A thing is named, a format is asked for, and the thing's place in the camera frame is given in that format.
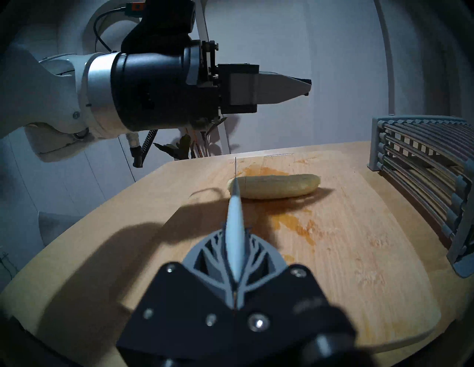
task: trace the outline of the white wall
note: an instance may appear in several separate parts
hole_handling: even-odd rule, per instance
[[[372,0],[209,0],[218,63],[312,79],[309,97],[260,105],[226,121],[232,152],[370,139],[388,113],[383,38]]]
[[[474,118],[474,70],[452,32],[418,0],[379,1],[392,49],[395,114]]]
[[[380,0],[392,49],[395,114],[449,115],[443,45],[404,0]]]
[[[58,53],[94,52],[94,36],[86,29],[91,16],[119,4],[112,0],[62,2],[45,0],[37,4],[22,27],[15,42],[23,44],[37,60]],[[104,30],[104,41],[120,50],[123,38],[134,22],[121,20]],[[104,52],[98,43],[98,52]],[[140,133],[143,143],[147,132]],[[155,142],[166,144],[178,138],[177,129],[158,132]],[[154,146],[146,158],[144,168],[132,166],[125,136],[101,141],[82,153],[64,161],[43,163],[32,152],[24,129],[18,129],[0,140],[1,205],[0,257],[8,253],[12,263],[21,269],[39,251],[43,243],[39,235],[38,211],[65,215],[87,215],[104,201],[118,194],[135,181],[154,171],[172,158]],[[9,282],[8,272],[0,266],[0,291]]]

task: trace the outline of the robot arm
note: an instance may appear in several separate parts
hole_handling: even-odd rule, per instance
[[[311,89],[310,80],[261,72],[259,65],[216,65],[219,45],[189,38],[192,0],[147,0],[123,11],[142,21],[120,53],[63,55],[38,63],[21,46],[10,46],[0,61],[0,89],[8,96],[0,102],[6,122],[0,137],[27,126],[38,157],[56,161],[97,140],[127,134],[137,155],[138,131],[185,126],[204,131],[220,114],[254,113],[259,104],[308,95]],[[57,72],[72,69],[74,76]]]

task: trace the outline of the wooden table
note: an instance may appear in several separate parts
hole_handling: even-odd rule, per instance
[[[474,277],[459,278],[447,249],[413,205],[386,178],[371,172],[370,142],[239,153],[168,163],[95,209],[32,259],[0,295],[0,307],[47,345],[85,366],[124,366],[114,347],[129,313],[117,306],[124,284],[152,253],[151,238],[211,172],[211,162],[237,156],[341,151],[394,215],[431,282],[441,310],[424,340],[375,354],[391,366],[427,345],[460,318],[474,295]],[[161,208],[156,211],[157,202]]]

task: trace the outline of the cable connector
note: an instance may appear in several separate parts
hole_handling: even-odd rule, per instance
[[[144,10],[144,2],[128,2],[125,4],[125,15],[127,17],[142,18]]]

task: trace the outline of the black cable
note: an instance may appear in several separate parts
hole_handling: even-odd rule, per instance
[[[63,74],[66,74],[67,72],[73,72],[73,71],[74,71],[74,69],[68,70],[68,71],[66,71],[66,72],[60,72],[59,74],[56,74],[56,75],[63,75]]]
[[[108,14],[118,13],[118,12],[121,12],[121,11],[125,11],[125,7],[117,8],[117,9],[113,9],[113,10],[109,10],[109,11],[106,11],[105,13],[103,13],[103,14],[100,14],[100,15],[95,19],[94,26],[92,27],[92,28],[94,29],[94,34],[95,34],[96,38],[99,40],[100,43],[102,43],[102,44],[104,45],[104,47],[105,47],[105,48],[107,49],[107,51],[109,51],[109,52],[112,52],[112,49],[109,48],[109,46],[107,46],[104,41],[102,41],[102,38],[100,38],[99,33],[97,33],[97,22],[99,21],[100,18],[103,18],[104,16],[106,16],[106,15],[108,15]]]
[[[0,258],[0,264],[5,268],[5,270],[10,274],[10,280],[13,280],[13,276],[10,272],[10,270],[7,268],[7,266],[3,263],[3,259],[6,258],[6,256],[3,256],[2,258]]]

